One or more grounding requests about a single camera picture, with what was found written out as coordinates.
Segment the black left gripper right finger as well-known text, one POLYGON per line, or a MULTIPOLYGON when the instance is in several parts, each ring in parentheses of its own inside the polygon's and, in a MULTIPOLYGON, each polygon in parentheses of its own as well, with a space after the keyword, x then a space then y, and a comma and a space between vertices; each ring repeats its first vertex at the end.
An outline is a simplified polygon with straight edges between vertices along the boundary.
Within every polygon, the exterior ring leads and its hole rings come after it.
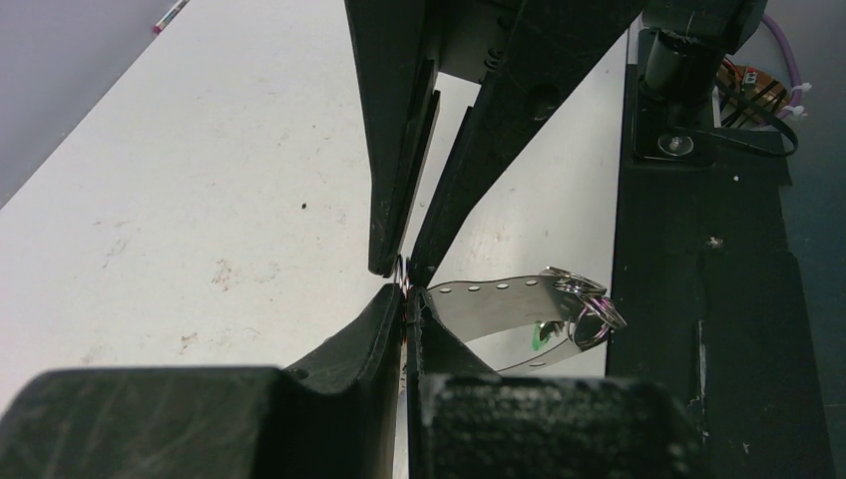
POLYGON ((408 299, 408 451, 414 478, 706 478, 682 407, 640 380, 505 377, 408 299))

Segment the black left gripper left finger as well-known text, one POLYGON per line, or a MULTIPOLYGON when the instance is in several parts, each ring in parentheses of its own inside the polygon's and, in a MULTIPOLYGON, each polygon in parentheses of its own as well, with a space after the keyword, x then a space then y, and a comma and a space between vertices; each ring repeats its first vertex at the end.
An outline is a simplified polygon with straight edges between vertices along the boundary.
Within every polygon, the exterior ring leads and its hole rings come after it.
POLYGON ((1 421, 5 478, 387 478, 402 315, 384 285, 285 368, 66 369, 1 421))

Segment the large steel carabiner keyring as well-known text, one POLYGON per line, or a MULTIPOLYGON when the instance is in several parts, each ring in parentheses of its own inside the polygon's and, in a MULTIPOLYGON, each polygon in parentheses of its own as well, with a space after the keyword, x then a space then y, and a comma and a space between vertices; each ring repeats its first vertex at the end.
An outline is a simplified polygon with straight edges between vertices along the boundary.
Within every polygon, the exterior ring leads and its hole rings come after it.
POLYGON ((605 286, 557 267, 425 286, 413 283, 410 263, 400 257, 394 277, 409 299, 408 371, 414 376, 600 378, 607 341, 627 325, 605 286), (560 334, 534 351, 538 321, 555 321, 560 334))

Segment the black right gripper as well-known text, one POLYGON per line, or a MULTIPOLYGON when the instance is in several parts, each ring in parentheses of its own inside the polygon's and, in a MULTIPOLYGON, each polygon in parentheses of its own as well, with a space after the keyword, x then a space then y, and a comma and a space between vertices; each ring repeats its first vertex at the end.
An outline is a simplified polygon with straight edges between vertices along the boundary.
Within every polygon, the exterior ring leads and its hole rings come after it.
POLYGON ((435 77, 481 89, 413 247, 430 283, 474 206, 642 12, 641 1, 348 1, 371 176, 368 268, 389 276, 438 105, 435 77))

